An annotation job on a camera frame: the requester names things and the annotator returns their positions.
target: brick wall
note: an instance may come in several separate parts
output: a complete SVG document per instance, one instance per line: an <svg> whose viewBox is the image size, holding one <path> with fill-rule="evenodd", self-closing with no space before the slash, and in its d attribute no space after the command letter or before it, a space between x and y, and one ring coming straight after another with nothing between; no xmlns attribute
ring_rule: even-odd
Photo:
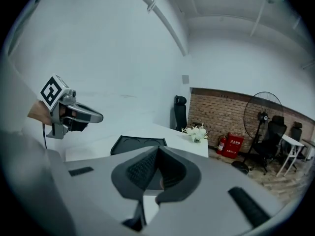
<svg viewBox="0 0 315 236"><path fill-rule="evenodd" d="M228 132L234 132L244 136L241 147L242 152L247 152L252 139L244 128L244 110L251 96L221 90L193 88L191 92L188 126L192 122L202 122L208 132L208 145L217 146L218 138ZM249 109L252 118L257 120L257 111ZM295 121L302 123L302 138L311 139L315 127L315 121L292 110L283 108L284 122L287 125L286 134ZM257 126L250 127L255 134Z"/></svg>

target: ceiling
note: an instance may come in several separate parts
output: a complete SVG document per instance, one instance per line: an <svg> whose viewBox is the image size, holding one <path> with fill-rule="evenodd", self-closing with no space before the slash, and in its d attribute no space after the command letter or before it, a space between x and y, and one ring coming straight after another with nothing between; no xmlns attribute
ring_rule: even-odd
<svg viewBox="0 0 315 236"><path fill-rule="evenodd" d="M252 27L257 20L262 4L265 3L259 25L284 34L302 46L307 52L313 54L313 42L303 24L303 20L298 20L298 13L286 0L175 0L175 2L188 22L200 18L222 16L237 18L238 21L239 19L250 21ZM211 21L207 22L209 29L213 29L209 23ZM189 28L194 30L197 27L196 25L196 23L189 24Z"/></svg>

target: person's hand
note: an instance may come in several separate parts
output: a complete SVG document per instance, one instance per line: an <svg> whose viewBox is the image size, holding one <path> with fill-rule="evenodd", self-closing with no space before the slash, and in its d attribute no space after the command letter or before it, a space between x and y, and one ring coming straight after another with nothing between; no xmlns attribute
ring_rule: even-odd
<svg viewBox="0 0 315 236"><path fill-rule="evenodd" d="M59 115L62 116L64 114L65 114L65 106L61 105L59 107ZM72 115L75 117L76 112L72 111ZM45 103L42 101L37 100L33 104L28 114L28 117L38 120L45 125L51 126L51 117L50 117L49 109L46 107Z"/></svg>

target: white flowers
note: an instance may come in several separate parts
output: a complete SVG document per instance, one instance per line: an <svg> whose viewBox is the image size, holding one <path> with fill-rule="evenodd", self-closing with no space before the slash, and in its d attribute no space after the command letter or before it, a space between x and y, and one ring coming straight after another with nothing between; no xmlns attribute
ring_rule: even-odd
<svg viewBox="0 0 315 236"><path fill-rule="evenodd" d="M207 131L204 129L203 124L201 127L196 126L192 129L191 128L182 129L182 132L190 135L193 142L195 141L199 142L203 138L204 139L208 138L208 136L206 135Z"/></svg>

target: black mesh tray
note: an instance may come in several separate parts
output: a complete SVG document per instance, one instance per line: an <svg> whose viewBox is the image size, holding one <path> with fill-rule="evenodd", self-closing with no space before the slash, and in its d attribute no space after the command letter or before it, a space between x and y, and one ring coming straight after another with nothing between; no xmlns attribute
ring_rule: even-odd
<svg viewBox="0 0 315 236"><path fill-rule="evenodd" d="M167 144L164 138L143 138L121 135L110 150L110 154L117 155L149 146L167 146ZM162 188L159 183L161 178L162 174L158 169L148 186L148 190L161 190Z"/></svg>

